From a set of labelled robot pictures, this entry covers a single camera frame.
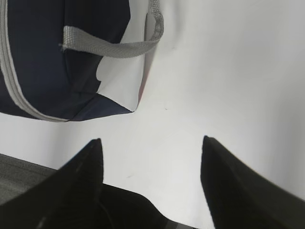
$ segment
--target bag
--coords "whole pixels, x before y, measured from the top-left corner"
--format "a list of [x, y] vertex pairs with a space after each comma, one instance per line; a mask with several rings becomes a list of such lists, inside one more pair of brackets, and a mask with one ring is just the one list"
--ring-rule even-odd
[[157, 45], [163, 17], [159, 0], [149, 2], [152, 38], [119, 43], [128, 0], [0, 0], [0, 112], [66, 122], [134, 111], [103, 95], [108, 84], [96, 72], [103, 56], [132, 58]]

